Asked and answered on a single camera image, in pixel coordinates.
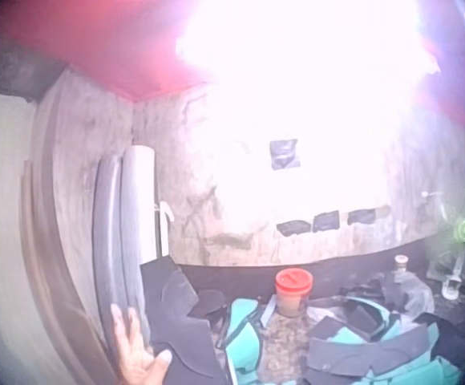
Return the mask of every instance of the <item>small bottle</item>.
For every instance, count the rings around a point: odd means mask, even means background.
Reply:
[[[394,257],[396,271],[407,271],[407,262],[409,258],[405,255],[397,255]]]

